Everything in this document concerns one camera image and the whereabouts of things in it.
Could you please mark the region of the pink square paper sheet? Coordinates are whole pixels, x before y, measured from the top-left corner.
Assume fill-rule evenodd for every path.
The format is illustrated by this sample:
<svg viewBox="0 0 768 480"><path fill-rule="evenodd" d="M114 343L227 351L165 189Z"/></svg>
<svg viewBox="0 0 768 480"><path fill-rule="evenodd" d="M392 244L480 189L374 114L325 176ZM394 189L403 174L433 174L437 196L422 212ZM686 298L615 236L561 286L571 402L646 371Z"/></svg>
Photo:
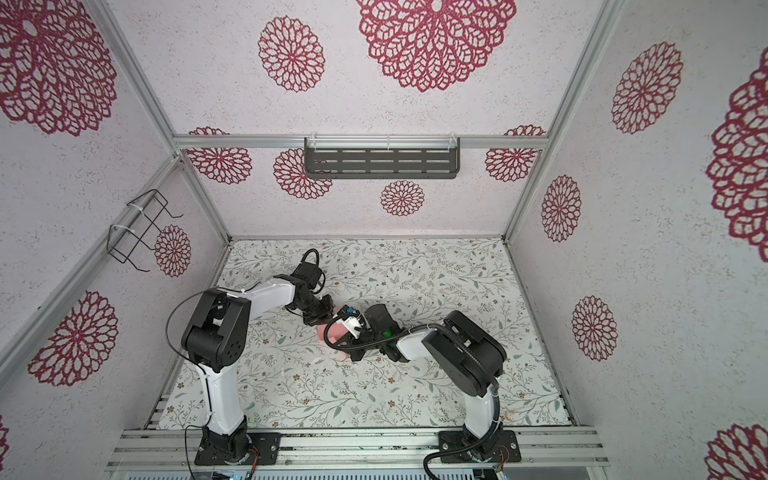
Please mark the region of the pink square paper sheet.
<svg viewBox="0 0 768 480"><path fill-rule="evenodd" d="M337 309L334 311L334 313L332 314L332 317L331 317L331 319L336 319L337 317L340 317L340 318L346 318L347 316L349 316L349 315L351 315L351 314L353 314L353 313L355 313L355 312L356 312L356 309L355 309L354 307L350 307L350 306L348 306L348 305L343 305L343 306L341 306L341 307L338 307L338 308L337 308ZM316 327L316 330L317 330L317 336L318 336L319 342L320 342L322 345L325 345L325 341L324 341L324 333L325 333L325 329L326 329L326 327L327 327L327 324L318 325L318 326ZM331 343L338 343L338 342L340 341L340 339L341 339L341 338L342 338L344 335L346 335L346 334L348 334L348 333L349 333L349 331L348 331L348 329L347 329L347 328L346 328L346 327L343 325L343 322L342 322L342 321L337 321L336 323L334 323L334 324L333 324L333 325L330 327L330 330L329 330L329 332L328 332L328 340L329 340Z"/></svg>

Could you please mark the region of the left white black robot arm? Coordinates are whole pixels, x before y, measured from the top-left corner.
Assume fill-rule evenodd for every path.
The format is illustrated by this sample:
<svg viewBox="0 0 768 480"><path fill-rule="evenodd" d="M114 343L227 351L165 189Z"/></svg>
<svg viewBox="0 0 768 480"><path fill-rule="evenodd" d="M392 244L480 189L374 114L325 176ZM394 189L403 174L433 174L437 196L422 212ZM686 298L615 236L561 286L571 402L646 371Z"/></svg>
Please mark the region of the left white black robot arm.
<svg viewBox="0 0 768 480"><path fill-rule="evenodd" d="M237 392L237 363L242 356L250 321L274 309L298 313L308 325L332 316L333 301L320 296L325 273L277 275L245 289L215 287L199 294L198 303L181 338L186 358L198 369L206 395L205 427L231 436L246 423Z"/></svg>

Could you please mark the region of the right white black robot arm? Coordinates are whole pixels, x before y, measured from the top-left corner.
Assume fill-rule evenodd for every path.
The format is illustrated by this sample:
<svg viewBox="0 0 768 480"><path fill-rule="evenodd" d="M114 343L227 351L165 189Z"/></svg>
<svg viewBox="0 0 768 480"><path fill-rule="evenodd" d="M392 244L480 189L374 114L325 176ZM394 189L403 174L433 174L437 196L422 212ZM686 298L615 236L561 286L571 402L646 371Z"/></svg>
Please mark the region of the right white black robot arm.
<svg viewBox="0 0 768 480"><path fill-rule="evenodd" d="M475 441L500 426L498 378L507 360L504 347L458 310L444 319L409 327L376 304L360 312L343 307L335 317L346 334L340 347L355 360L377 350L394 362L434 361L465 399L464 430Z"/></svg>

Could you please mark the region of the aluminium front rail base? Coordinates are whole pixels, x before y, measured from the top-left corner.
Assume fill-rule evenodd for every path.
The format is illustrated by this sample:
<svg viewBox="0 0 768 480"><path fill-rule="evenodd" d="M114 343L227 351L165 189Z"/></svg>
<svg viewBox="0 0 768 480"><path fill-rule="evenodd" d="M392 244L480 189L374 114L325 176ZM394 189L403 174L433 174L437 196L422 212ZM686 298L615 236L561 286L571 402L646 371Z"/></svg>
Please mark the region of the aluminium front rail base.
<svg viewBox="0 0 768 480"><path fill-rule="evenodd" d="M455 447L458 428L253 429L261 466L272 470L419 468L424 457ZM106 471L207 471L194 460L201 433L126 430ZM609 466L593 427L510 427L484 467Z"/></svg>

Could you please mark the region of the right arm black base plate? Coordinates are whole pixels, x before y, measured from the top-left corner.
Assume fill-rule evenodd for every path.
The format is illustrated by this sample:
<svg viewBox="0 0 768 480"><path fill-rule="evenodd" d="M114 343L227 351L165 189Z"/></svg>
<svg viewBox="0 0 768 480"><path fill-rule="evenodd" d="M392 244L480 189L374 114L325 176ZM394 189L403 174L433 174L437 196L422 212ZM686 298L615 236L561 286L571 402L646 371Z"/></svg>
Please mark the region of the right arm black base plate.
<svg viewBox="0 0 768 480"><path fill-rule="evenodd" d="M438 432L438 447L441 453L472 445L477 438L468 431L442 430ZM500 429L483 443L461 453L442 454L442 463L519 463L522 461L519 442L512 430Z"/></svg>

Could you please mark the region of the dark grey slotted wall shelf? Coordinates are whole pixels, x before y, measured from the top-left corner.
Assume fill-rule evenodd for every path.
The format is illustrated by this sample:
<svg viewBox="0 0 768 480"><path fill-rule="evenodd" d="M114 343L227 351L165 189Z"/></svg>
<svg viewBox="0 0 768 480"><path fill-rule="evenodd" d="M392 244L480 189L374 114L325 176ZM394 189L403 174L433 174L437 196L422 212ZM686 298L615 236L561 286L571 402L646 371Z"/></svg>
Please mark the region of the dark grey slotted wall shelf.
<svg viewBox="0 0 768 480"><path fill-rule="evenodd" d="M313 180L452 180L461 167L461 142L434 145L322 142L306 138L304 169Z"/></svg>

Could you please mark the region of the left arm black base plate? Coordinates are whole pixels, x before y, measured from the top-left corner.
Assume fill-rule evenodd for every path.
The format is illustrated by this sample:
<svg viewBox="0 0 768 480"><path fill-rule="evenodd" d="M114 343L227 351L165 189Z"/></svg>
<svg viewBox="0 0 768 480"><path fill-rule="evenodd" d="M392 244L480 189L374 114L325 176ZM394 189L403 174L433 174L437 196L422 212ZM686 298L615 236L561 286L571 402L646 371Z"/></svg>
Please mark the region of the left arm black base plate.
<svg viewBox="0 0 768 480"><path fill-rule="evenodd" d="M204 429L195 466L275 465L280 449L280 433L239 431L221 435Z"/></svg>

